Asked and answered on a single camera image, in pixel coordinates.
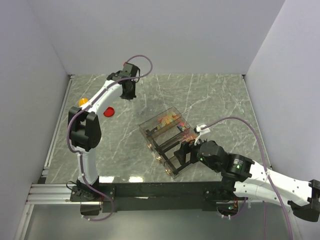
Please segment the clear candy drawer box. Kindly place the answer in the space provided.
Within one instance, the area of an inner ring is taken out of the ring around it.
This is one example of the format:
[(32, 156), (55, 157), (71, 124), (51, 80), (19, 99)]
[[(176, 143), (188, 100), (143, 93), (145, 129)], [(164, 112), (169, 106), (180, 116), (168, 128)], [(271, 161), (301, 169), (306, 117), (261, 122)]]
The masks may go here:
[(180, 148), (182, 142), (195, 142), (198, 134), (175, 107), (141, 123), (139, 130), (155, 159), (173, 179), (190, 166), (189, 162), (180, 165), (174, 151)]

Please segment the yellow plastic scoop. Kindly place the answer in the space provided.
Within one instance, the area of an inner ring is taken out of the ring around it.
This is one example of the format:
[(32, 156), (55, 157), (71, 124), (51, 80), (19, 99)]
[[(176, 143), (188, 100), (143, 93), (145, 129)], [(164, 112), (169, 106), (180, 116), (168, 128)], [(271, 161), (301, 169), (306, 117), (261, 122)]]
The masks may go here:
[(89, 100), (87, 98), (81, 98), (78, 101), (78, 106), (81, 107), (82, 105), (86, 104)]

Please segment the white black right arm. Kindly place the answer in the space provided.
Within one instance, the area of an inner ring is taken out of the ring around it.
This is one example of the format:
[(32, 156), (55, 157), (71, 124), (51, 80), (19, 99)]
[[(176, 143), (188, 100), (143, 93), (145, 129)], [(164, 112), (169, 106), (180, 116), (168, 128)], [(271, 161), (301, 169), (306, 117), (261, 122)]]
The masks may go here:
[(200, 162), (220, 173), (223, 180), (231, 181), (219, 187), (222, 198), (233, 196), (252, 198), (292, 210), (293, 214), (308, 222), (320, 217), (320, 182), (298, 180), (283, 175), (248, 157), (228, 153), (215, 141), (194, 144), (182, 142), (174, 156), (185, 163), (187, 155), (192, 163)]

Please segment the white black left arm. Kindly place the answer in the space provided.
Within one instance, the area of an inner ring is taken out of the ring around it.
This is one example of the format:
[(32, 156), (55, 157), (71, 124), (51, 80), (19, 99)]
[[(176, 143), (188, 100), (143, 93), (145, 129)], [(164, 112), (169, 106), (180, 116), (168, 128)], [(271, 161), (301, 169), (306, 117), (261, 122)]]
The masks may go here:
[(77, 155), (78, 181), (86, 184), (82, 195), (88, 201), (96, 200), (100, 188), (94, 185), (98, 178), (96, 147), (102, 137), (99, 116), (118, 99), (132, 100), (136, 97), (136, 81), (140, 69), (132, 63), (124, 63), (123, 69), (111, 73), (98, 92), (86, 103), (72, 107), (68, 112), (67, 146)]

